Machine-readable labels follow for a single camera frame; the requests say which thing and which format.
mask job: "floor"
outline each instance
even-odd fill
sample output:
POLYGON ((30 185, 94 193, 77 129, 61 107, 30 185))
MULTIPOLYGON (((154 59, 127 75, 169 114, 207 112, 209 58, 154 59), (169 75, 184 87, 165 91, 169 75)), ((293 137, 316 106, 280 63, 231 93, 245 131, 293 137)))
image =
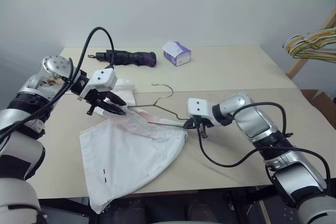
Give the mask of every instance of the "floor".
MULTIPOLYGON (((142 202, 146 205, 146 216, 148 222, 185 220, 185 205, 190 199, 197 198, 201 202, 210 206, 219 223, 238 224, 234 211, 231 211, 227 205, 222 189, 202 190, 197 195, 170 195, 160 197, 143 197, 142 202)), ((88 198, 73 198, 71 200, 87 204, 88 198)), ((123 213, 129 202, 135 199, 117 199, 112 207, 101 215, 101 224, 116 224, 118 216, 123 213)), ((270 223, 272 224, 297 224, 295 221, 294 209, 288 208, 279 197, 267 199, 264 201, 268 212, 270 223)), ((88 218, 79 215, 73 215, 53 209, 43 209, 48 215, 49 224, 73 223, 88 224, 88 218)), ((250 224, 268 224, 260 210, 258 203, 246 206, 245 211, 250 224)))

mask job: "white table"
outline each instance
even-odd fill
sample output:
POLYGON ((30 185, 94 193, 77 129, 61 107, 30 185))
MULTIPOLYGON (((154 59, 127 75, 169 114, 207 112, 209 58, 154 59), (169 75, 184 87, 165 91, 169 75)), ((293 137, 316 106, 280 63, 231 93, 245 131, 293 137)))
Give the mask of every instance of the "white table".
MULTIPOLYGON (((104 50, 90 48, 88 54, 104 50)), ((162 57, 160 49, 126 50, 154 51, 158 58, 155 68, 115 68, 118 77, 136 83, 138 89, 135 98, 138 104, 151 103, 163 95, 157 93, 158 91, 166 91, 164 87, 160 90, 151 86, 152 82, 168 84, 178 91, 169 99, 161 100, 160 105, 178 112, 181 116, 186 116, 186 101, 190 97, 218 102, 236 90, 245 90, 255 101, 278 102, 286 109, 288 132, 294 132, 290 142, 324 156, 330 165, 332 177, 335 177, 335 130, 259 47, 191 48, 193 61, 177 68, 162 57), (179 78, 168 76, 170 72, 179 78)), ((72 57, 76 62, 80 51, 80 48, 66 48, 62 55, 72 57)), ((90 74, 105 66, 105 63, 85 59, 82 70, 90 74)), ((39 198, 88 196, 78 134, 104 120, 96 114, 87 116, 88 107, 89 104, 77 101, 75 95, 65 95, 47 121, 47 134, 41 139, 46 148, 46 158, 36 175, 29 180, 39 198)), ((174 119, 170 114, 156 108, 146 110, 174 119)), ((281 128, 281 113, 276 108, 264 107, 263 110, 281 128)), ((207 134, 209 138, 204 141, 206 151, 221 163, 234 163, 253 149, 234 124, 208 129, 207 134)), ((324 176, 320 161, 310 155, 306 157, 324 176)), ((195 131, 190 131, 188 141, 178 158, 159 177, 136 193, 263 184, 269 184, 269 181, 260 155, 253 155, 236 168, 217 167, 202 155, 197 135, 195 131)))

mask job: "beige table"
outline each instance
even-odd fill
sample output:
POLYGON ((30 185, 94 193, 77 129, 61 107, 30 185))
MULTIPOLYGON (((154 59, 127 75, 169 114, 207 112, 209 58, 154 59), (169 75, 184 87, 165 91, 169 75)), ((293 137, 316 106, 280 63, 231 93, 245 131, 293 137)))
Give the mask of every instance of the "beige table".
MULTIPOLYGON (((116 67, 116 71, 118 76, 124 78, 127 77, 128 71, 131 72, 130 76, 133 76, 132 74, 137 71, 139 76, 138 79, 145 82, 146 79, 149 78, 146 83, 151 83, 152 80, 155 80, 155 82, 163 82, 172 86, 175 85, 174 89, 177 89, 180 92, 176 92, 169 99, 160 101, 160 105, 179 112, 181 116, 186 116, 186 101, 190 97, 203 98, 217 102, 231 95, 238 89, 246 89, 245 91, 249 93, 255 101, 278 102, 282 104, 287 111, 288 132, 294 132, 294 136, 290 138, 291 143, 323 155, 329 162, 332 177, 335 177, 335 130, 330 126, 323 115, 305 100, 301 92, 295 88, 284 73, 278 70, 277 66, 265 56, 265 53, 263 53, 261 49, 257 49, 258 47, 247 47, 246 55, 248 55, 249 48, 255 51, 259 50, 261 60, 257 60, 257 53, 255 52, 257 66, 245 64, 244 61, 242 61, 243 63, 241 64, 237 63, 235 65, 236 72, 238 72, 239 67, 240 75, 245 76, 245 78, 239 77, 239 81, 237 81, 234 77, 226 76, 226 72, 219 72, 216 79, 220 81, 215 81, 214 84, 209 84, 211 86, 210 88, 206 88, 206 82, 200 82, 202 83, 200 86, 193 86, 196 90, 189 92, 181 92, 181 90, 183 90, 183 85, 189 87, 190 81, 182 85, 181 83, 172 83, 170 78, 167 78, 166 76, 160 76, 159 73, 167 73, 167 69, 172 69, 170 71, 176 72, 183 71, 182 68, 174 68, 172 65, 172 68, 170 68, 170 65, 165 63, 165 59, 159 61, 162 62, 163 65, 162 71, 158 71, 158 69, 160 70, 161 65, 158 65, 157 69, 120 66, 116 67), (272 74, 272 71, 263 69, 265 65, 263 65, 262 62, 269 64, 270 68, 274 69, 274 74, 272 74), (247 69, 257 70, 260 66, 263 66, 260 71, 264 72, 264 78, 258 75, 246 76, 246 73, 249 72, 247 69), (157 74, 152 74, 150 72, 151 70, 156 71, 157 74), (254 81, 260 79, 262 84, 252 83, 251 79, 254 79, 254 81), (246 81, 250 83, 249 85, 251 88, 246 88, 246 81), (235 83, 237 87, 236 89, 221 89, 221 87, 231 87, 232 82, 235 83)), ((102 49, 91 49, 90 53, 101 50, 102 49)), ((192 50, 193 52, 205 52, 211 51, 211 48, 208 48, 207 50, 204 48, 194 50, 192 48, 192 50)), ((80 49, 65 49, 62 55, 69 57, 69 52, 72 52, 73 55, 71 55, 71 57, 76 61, 75 52, 78 53, 79 51, 80 49)), ((225 59, 224 62, 229 65, 229 60, 234 62, 237 59, 235 58, 235 55, 226 55, 227 51, 240 51, 240 49, 239 47, 236 47, 235 50, 228 50, 224 47, 214 49, 214 52, 221 52, 221 54, 223 54, 223 58, 225 59)), ((209 64, 207 65, 207 68, 210 69, 212 65, 218 66, 218 62, 222 61, 220 56, 212 58, 211 54, 209 54, 207 57, 208 60, 213 59, 213 61, 210 61, 212 62, 211 66, 209 66, 209 64)), ((187 65, 189 65, 189 70, 184 72, 192 73, 192 64, 195 65, 195 68, 199 68, 197 59, 201 61, 201 56, 196 55, 194 58, 196 59, 193 62, 185 65, 186 68, 187 65)), ((94 63, 90 62, 91 61, 86 60, 82 68, 83 70, 87 70, 88 73, 104 66, 104 64, 96 61, 93 61, 94 63)), ((210 71, 206 73, 204 78, 208 78, 209 75, 212 75, 210 71)), ((196 80, 201 80, 198 75, 195 76, 196 80)), ((140 83, 138 85, 140 87, 139 93, 135 94, 138 104, 153 102, 163 95, 162 93, 150 92, 150 85, 141 84, 142 82, 135 78, 135 76, 133 78, 136 83, 140 83)), ((35 187, 39 198, 82 197, 88 195, 82 168, 78 134, 80 131, 97 125, 104 120, 104 118, 95 114, 93 116, 87 116, 85 112, 88 107, 89 104, 77 101, 75 95, 65 95, 59 101, 57 108, 47 121, 47 134, 41 139, 46 147, 46 158, 36 175, 29 180, 35 187)), ((146 108, 146 110, 161 117, 174 119, 170 114, 158 110, 157 108, 146 108)), ((265 107, 263 110, 268 113, 281 128, 281 113, 276 108, 265 107)), ((227 127, 211 128, 208 129, 207 133, 209 138, 204 140, 205 149, 209 155, 218 162, 226 164, 234 163, 248 151, 253 149, 253 146, 244 138, 234 124, 227 127)), ((310 155, 306 155, 306 157, 324 176, 324 168, 320 161, 310 155)), ((253 155, 236 168, 217 167, 202 155, 198 146, 198 139, 195 131, 189 131, 188 141, 178 158, 159 177, 138 190, 137 193, 253 186, 262 184, 269 184, 269 181, 265 174, 263 160, 260 155, 253 155)))

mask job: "white cloth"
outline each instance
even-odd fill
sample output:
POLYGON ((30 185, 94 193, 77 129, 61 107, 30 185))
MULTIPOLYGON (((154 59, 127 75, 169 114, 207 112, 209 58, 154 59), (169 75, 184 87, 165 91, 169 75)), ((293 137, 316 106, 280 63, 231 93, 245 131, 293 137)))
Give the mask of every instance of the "white cloth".
MULTIPOLYGON (((135 99, 133 95, 134 90, 135 85, 133 82, 121 78, 117 80, 116 85, 112 90, 112 92, 115 93, 117 96, 119 96, 122 100, 124 100, 128 106, 134 106, 135 105, 135 99)), ((104 101, 108 103, 110 102, 108 98, 106 98, 104 101)), ((105 114, 108 112, 106 112, 100 107, 96 107, 94 112, 107 118, 105 114)))
POLYGON ((181 125, 147 112, 123 107, 126 115, 104 114, 109 119, 80 134, 90 206, 96 213, 115 198, 146 185, 179 155, 187 132, 181 125))

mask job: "black cable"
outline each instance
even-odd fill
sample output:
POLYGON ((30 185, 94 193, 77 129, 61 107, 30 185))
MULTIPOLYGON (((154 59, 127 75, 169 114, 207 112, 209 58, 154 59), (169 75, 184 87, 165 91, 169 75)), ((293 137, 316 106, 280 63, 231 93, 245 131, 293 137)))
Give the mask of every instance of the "black cable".
POLYGON ((101 30, 101 31, 103 31, 104 33, 106 33, 107 37, 109 38, 109 41, 110 41, 110 44, 111 44, 111 50, 112 50, 112 59, 111 59, 111 62, 113 63, 113 60, 114 60, 114 45, 113 45, 112 38, 111 38, 109 32, 108 32, 105 28, 102 28, 102 27, 99 27, 99 26, 98 26, 98 27, 94 28, 94 29, 89 33, 89 36, 88 36, 88 38, 87 38, 86 41, 85 41, 85 44, 84 44, 84 46, 83 46, 82 53, 81 53, 81 55, 80 55, 78 64, 77 64, 77 66, 76 66, 75 74, 74 74, 74 76, 73 76, 73 78, 72 78, 71 81, 73 81, 73 80, 76 78, 76 76, 77 76, 77 74, 78 74, 78 72, 79 72, 79 70, 80 70, 80 67, 82 66, 82 63, 83 63, 83 60, 84 60, 84 56, 85 56, 86 50, 87 50, 87 48, 88 48, 88 46, 89 46, 90 40, 91 40, 92 36, 94 35, 94 33, 95 33, 96 31, 98 31, 98 30, 101 30))
POLYGON ((252 151, 250 151, 249 153, 247 153, 241 160, 239 160, 237 163, 234 163, 232 165, 224 165, 224 164, 221 164, 221 163, 218 163, 216 161, 214 161, 213 159, 211 159, 204 151, 203 149, 203 145, 202 145, 202 137, 201 137, 201 133, 200 133, 200 130, 199 128, 197 128, 197 133, 198 133, 198 141, 200 142, 200 148, 201 148, 201 151, 202 153, 204 154, 204 156, 212 163, 214 163, 215 165, 218 165, 220 167, 225 167, 225 168, 232 168, 232 167, 235 167, 235 166, 238 166, 240 165, 242 162, 244 162, 249 156, 251 156, 253 153, 256 153, 256 152, 259 152, 259 151, 263 151, 263 150, 269 150, 269 151, 272 151, 272 150, 279 150, 279 151, 297 151, 297 152, 305 152, 305 153, 308 153, 308 154, 311 154, 317 158, 319 158, 322 163, 324 164, 324 168, 325 168, 325 171, 326 171, 326 183, 327 185, 330 185, 330 168, 329 168, 329 165, 327 163, 327 161, 324 159, 324 157, 322 157, 320 154, 316 153, 316 152, 313 152, 313 151, 310 151, 310 150, 307 150, 307 149, 303 149, 303 148, 296 148, 296 147, 260 147, 260 148, 256 148, 252 151))
POLYGON ((7 142, 9 141, 10 137, 11 137, 11 133, 9 133, 9 134, 7 135, 7 138, 6 138, 6 140, 5 140, 5 144, 4 144, 4 145, 2 146, 2 148, 0 149, 0 152, 3 150, 3 148, 5 148, 5 146, 6 146, 7 142))
POLYGON ((255 103, 252 103, 252 104, 249 104, 249 105, 242 106, 232 114, 231 119, 233 120, 235 118, 235 116, 237 115, 237 113, 239 113, 240 111, 242 111, 244 109, 255 107, 255 106, 261 106, 261 105, 275 106, 275 107, 277 107, 281 110, 281 114, 282 114, 282 134, 285 135, 286 127, 287 127, 286 111, 280 104, 278 104, 276 102, 255 102, 255 103))
POLYGON ((37 111, 35 111, 33 114, 31 114, 30 116, 24 118, 23 120, 14 123, 0 138, 0 143, 6 139, 7 136, 9 136, 11 133, 13 133, 15 130, 17 130, 18 128, 22 127, 26 122, 29 122, 31 120, 37 119, 39 118, 39 116, 45 112, 46 110, 48 110, 55 102, 57 102, 61 96, 67 92, 67 90, 69 89, 69 87, 71 86, 71 82, 69 81, 69 79, 72 78, 72 74, 74 72, 74 63, 72 61, 71 58, 69 58, 69 62, 70 62, 70 74, 68 77, 68 80, 65 80, 62 87, 60 88, 60 90, 55 94, 55 96, 52 98, 52 100, 50 102, 48 102, 47 104, 45 104, 43 107, 41 107, 40 109, 38 109, 37 111))

